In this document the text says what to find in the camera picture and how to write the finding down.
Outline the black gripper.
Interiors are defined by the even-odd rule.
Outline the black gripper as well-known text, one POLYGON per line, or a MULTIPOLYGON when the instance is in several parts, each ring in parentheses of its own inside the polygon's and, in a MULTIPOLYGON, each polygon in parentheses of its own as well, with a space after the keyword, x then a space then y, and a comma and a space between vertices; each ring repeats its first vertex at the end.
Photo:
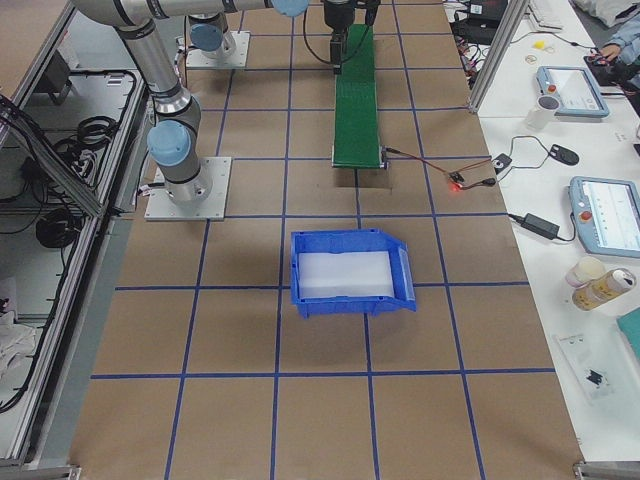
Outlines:
POLYGON ((372 27, 379 8, 379 0, 325 0, 323 1, 324 22, 333 31, 329 53, 333 73, 340 75, 346 57, 347 30, 355 22, 355 12, 364 11, 364 24, 372 27))

